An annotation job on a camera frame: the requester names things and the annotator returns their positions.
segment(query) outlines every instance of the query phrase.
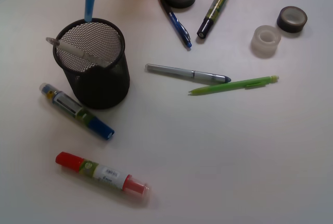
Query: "mesh cup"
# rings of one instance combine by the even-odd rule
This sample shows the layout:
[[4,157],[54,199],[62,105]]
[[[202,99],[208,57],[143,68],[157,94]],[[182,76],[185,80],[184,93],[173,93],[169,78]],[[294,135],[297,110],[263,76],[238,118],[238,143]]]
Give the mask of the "mesh cup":
[[112,23],[83,19],[64,28],[57,39],[110,62],[106,68],[53,48],[53,56],[63,69],[75,96],[90,108],[106,109],[120,103],[130,87],[125,57],[125,40]]

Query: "white table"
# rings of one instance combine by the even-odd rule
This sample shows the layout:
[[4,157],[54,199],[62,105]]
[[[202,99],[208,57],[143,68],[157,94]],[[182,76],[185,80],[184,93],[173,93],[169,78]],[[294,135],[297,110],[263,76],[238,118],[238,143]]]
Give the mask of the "white table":
[[[54,109],[43,82],[73,92],[45,37],[83,18],[85,0],[0,0],[1,223],[331,223],[333,219],[332,0],[229,0],[204,44],[196,32],[213,0],[179,20],[187,51],[158,0],[95,0],[94,17],[125,36],[131,86],[93,111],[116,133],[91,135]],[[308,22],[276,54],[249,48],[254,30],[298,6]],[[201,84],[146,73],[146,63],[224,74],[279,75],[276,84],[188,96]],[[61,169],[62,151],[152,186],[147,206]]]

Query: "red marker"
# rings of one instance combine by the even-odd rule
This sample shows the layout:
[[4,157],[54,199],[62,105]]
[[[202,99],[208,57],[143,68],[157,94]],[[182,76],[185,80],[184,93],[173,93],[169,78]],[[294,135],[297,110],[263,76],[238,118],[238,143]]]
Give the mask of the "red marker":
[[147,184],[139,182],[127,173],[66,152],[61,152],[57,156],[56,163],[125,192],[132,192],[142,197],[146,197],[149,192]]

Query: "clear tape roll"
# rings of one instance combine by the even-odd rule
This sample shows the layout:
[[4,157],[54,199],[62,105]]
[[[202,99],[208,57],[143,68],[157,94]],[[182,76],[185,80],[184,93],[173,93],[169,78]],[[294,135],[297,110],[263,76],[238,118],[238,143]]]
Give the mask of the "clear tape roll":
[[274,53],[280,41],[281,34],[276,28],[262,25],[255,30],[251,45],[259,52]]

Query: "silver pen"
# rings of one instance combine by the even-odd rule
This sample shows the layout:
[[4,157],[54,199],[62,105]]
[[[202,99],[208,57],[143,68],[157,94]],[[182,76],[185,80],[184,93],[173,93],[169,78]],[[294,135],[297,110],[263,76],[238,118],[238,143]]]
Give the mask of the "silver pen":
[[146,69],[148,71],[157,71],[169,74],[177,74],[184,77],[191,77],[193,79],[201,79],[201,80],[210,80],[216,81],[219,83],[227,83],[231,82],[231,79],[226,76],[221,76],[219,74],[212,74],[207,72],[189,70],[189,69],[180,69],[180,68],[173,68],[168,66],[160,66],[154,64],[146,64]]

